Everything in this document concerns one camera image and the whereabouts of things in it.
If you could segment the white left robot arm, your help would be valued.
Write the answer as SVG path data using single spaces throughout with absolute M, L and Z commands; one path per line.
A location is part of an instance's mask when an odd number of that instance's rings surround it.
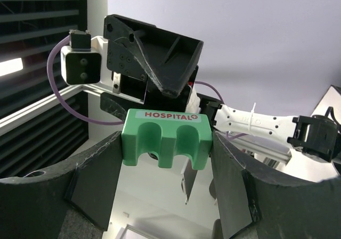
M 340 164 L 340 124 L 324 115 L 268 116 L 241 111 L 195 91 L 203 42 L 120 15 L 104 18 L 100 37 L 101 109 L 123 121 L 123 162 L 152 153 L 161 168 L 185 155 L 194 170 L 206 166 L 212 133 L 269 139 L 322 163 Z

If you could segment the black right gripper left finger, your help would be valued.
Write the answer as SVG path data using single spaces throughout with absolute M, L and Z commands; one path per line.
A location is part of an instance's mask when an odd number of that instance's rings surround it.
M 101 238 L 122 161 L 115 132 L 52 166 L 1 179 L 1 238 Z

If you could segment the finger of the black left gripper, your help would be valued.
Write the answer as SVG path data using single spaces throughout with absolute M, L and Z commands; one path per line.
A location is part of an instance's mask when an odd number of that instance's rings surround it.
M 177 98 L 198 64 L 204 42 L 156 27 L 129 32 L 129 51 L 158 90 Z

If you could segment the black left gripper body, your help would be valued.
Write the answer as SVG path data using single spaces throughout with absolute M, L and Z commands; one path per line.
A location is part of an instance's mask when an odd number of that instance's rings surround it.
M 156 27 L 153 24 L 121 15 L 108 15 L 104 19 L 103 36 L 108 41 L 107 65 L 112 100 L 127 111 L 130 108 L 158 111 L 196 113 L 200 99 L 193 88 L 198 72 L 195 67 L 189 81 L 177 98 L 163 95 L 129 51 L 129 32 Z

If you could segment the green arched hospital block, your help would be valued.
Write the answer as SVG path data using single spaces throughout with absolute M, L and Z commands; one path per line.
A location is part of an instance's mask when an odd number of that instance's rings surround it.
M 203 170 L 213 145 L 206 115 L 142 109 L 129 109 L 121 139 L 124 165 L 136 166 L 140 155 L 152 153 L 167 169 L 184 155 L 192 169 Z

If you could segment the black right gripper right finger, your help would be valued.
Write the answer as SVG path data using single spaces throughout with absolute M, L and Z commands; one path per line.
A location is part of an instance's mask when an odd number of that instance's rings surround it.
M 284 174 L 217 132 L 211 162 L 224 238 L 340 238 L 340 178 Z

